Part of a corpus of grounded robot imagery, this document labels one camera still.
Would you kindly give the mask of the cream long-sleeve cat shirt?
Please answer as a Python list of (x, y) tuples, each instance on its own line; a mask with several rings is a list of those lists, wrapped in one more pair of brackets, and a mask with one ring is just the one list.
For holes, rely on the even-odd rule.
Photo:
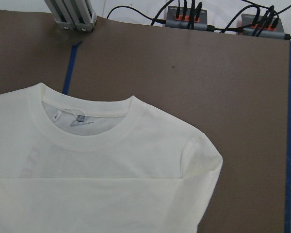
[(0, 95), (0, 233), (195, 233), (223, 159), (136, 97)]

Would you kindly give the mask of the aluminium frame post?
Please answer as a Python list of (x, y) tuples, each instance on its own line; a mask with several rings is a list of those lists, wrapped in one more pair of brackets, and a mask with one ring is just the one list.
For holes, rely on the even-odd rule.
[(92, 32), (97, 15), (89, 0), (44, 0), (62, 30)]

